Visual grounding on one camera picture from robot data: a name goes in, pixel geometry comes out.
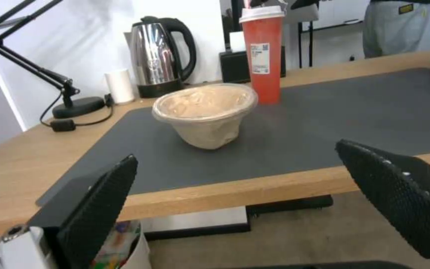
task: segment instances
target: cup label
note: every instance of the cup label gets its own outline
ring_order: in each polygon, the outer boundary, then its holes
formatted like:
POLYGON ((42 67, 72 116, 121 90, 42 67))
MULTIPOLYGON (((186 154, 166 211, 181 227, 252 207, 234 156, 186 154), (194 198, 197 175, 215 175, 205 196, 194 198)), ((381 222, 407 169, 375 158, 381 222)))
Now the cup label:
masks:
POLYGON ((270 44, 250 44, 251 72, 253 74, 270 73, 270 44))

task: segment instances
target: bowl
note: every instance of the bowl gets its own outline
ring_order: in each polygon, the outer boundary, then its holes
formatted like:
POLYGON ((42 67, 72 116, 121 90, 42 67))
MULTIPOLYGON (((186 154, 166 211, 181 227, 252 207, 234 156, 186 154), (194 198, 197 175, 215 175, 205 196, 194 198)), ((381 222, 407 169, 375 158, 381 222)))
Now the bowl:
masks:
POLYGON ((256 92, 246 85, 213 84, 164 95, 155 101, 152 114, 190 145, 217 149, 239 136, 243 117, 257 102, 256 92))

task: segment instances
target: power cord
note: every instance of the power cord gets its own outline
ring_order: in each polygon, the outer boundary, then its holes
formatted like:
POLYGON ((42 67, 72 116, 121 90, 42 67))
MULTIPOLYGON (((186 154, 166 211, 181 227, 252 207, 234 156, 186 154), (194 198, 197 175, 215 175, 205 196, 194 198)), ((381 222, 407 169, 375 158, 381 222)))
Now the power cord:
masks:
POLYGON ((109 115, 106 116, 103 119, 100 119, 98 121, 93 121, 91 123, 81 123, 81 124, 75 123, 72 119, 53 120, 49 124, 45 123, 43 121, 44 116, 46 116, 46 114, 49 111, 49 109, 51 109, 51 107, 53 107, 53 105, 56 104, 56 102, 59 99, 61 99, 61 96, 62 96, 62 93, 59 94, 59 96, 44 110, 44 112, 41 114, 41 117, 39 117, 39 122, 41 122, 41 124, 43 126, 50 127, 55 132, 68 132, 68 131, 75 130, 75 128, 77 126, 91 126, 91 125, 94 125, 94 124, 100 124, 103 121, 108 120, 114 114, 114 100, 112 99, 111 94, 106 94, 104 96, 104 99, 105 99, 106 107, 108 107, 110 109, 110 112, 109 112, 109 115))

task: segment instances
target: red object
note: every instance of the red object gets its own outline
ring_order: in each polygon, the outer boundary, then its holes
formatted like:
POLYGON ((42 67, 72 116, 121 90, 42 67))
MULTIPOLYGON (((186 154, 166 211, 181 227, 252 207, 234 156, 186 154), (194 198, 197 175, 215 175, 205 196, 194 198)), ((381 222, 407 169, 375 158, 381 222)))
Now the red object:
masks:
POLYGON ((260 104, 276 104, 280 101, 281 25, 282 17, 243 22, 243 34, 248 56, 251 86, 258 94, 260 104), (266 66, 269 44, 269 65, 266 66), (255 61, 252 66, 252 52, 255 61))

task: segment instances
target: kettle handle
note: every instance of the kettle handle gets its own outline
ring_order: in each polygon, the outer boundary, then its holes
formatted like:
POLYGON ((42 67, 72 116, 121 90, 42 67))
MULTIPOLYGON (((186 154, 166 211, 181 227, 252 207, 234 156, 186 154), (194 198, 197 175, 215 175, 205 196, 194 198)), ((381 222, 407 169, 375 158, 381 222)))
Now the kettle handle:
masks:
POLYGON ((178 65, 178 69, 180 71, 181 80, 185 81, 191 75, 191 73, 193 72, 193 69, 195 68, 195 64, 197 63, 197 53, 196 53, 195 41, 193 40, 193 36, 191 35, 191 32, 188 29, 188 27, 183 22, 177 19, 163 18, 160 20, 162 21, 167 32, 169 33, 181 32, 181 34, 184 36, 184 41, 187 44, 188 51, 190 53, 190 60, 184 69, 182 69, 179 52, 175 43, 174 43, 174 50, 175 50, 174 54, 176 56, 176 62, 178 65))

